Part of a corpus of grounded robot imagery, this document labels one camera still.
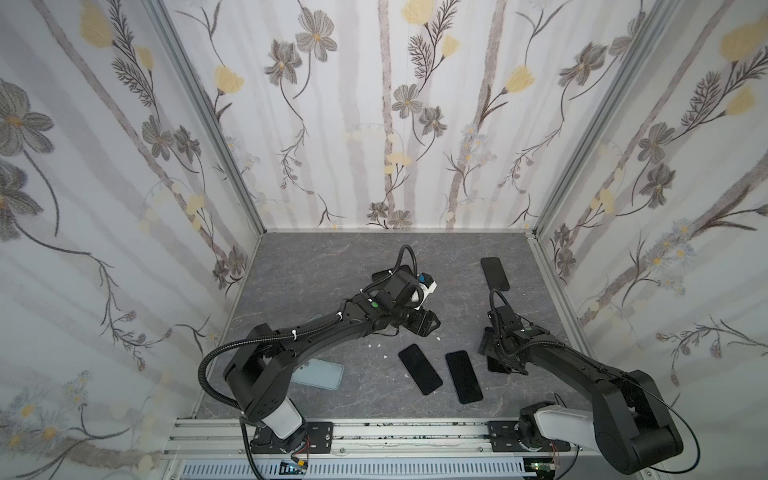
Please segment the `black phone case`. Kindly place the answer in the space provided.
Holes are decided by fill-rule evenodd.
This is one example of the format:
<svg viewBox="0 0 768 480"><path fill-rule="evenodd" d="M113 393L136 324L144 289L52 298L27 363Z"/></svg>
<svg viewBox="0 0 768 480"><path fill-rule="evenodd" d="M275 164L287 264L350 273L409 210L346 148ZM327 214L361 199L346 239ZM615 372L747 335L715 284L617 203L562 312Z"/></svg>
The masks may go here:
<svg viewBox="0 0 768 480"><path fill-rule="evenodd" d="M375 272L371 276L372 284L377 285L382 282L386 282L389 278L391 278L397 271L399 270L398 267L390 268L381 270L378 272Z"/></svg>
<svg viewBox="0 0 768 480"><path fill-rule="evenodd" d="M510 290L510 284L501 260L498 257L484 257L480 265L490 290L506 292Z"/></svg>

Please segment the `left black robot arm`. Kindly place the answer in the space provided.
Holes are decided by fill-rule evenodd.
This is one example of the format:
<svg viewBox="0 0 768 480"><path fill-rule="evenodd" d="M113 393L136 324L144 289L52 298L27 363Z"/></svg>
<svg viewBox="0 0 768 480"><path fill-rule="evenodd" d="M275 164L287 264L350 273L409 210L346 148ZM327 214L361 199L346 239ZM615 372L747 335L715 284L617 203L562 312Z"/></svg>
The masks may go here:
<svg viewBox="0 0 768 480"><path fill-rule="evenodd" d="M305 417L288 397L294 372L326 350L390 326L428 336L440 321L423 304L436 289L431 275L399 267L329 314L290 329L261 324L246 338L213 349L202 358L197 380L210 398L236 409L241 423L267 427L272 447L284 453L303 450L311 437Z"/></svg>

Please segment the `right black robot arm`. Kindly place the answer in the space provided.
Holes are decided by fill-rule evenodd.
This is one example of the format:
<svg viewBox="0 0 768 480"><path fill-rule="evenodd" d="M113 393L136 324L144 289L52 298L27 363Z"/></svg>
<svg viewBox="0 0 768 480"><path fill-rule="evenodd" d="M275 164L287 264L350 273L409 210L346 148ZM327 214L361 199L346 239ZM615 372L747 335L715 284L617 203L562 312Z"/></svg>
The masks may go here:
<svg viewBox="0 0 768 480"><path fill-rule="evenodd" d="M525 320L497 289L489 293L489 327L480 352L504 371L525 375L541 368L589 403L586 409L541 401L520 410L516 436L538 448L561 441L599 452L622 474L634 474L678 456L683 438L676 413L645 372L603 364Z"/></svg>

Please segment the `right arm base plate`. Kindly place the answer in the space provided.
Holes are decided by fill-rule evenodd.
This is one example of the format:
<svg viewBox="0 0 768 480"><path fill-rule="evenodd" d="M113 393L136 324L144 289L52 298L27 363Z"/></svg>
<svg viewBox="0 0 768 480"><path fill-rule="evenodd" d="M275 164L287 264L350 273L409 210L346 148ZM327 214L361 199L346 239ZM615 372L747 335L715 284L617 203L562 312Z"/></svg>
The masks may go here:
<svg viewBox="0 0 768 480"><path fill-rule="evenodd" d="M571 450L566 442L544 438L528 421L524 421L522 427L516 420L488 421L487 428L488 439L494 453L554 453Z"/></svg>

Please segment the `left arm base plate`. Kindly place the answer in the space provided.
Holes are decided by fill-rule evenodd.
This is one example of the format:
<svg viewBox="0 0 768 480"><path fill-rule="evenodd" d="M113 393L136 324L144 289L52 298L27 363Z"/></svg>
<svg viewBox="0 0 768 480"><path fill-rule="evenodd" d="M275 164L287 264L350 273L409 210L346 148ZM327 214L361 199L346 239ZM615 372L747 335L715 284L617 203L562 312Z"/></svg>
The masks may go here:
<svg viewBox="0 0 768 480"><path fill-rule="evenodd" d="M328 454L333 427L332 422L308 422L282 439L264 425L249 438L249 447L254 454Z"/></svg>

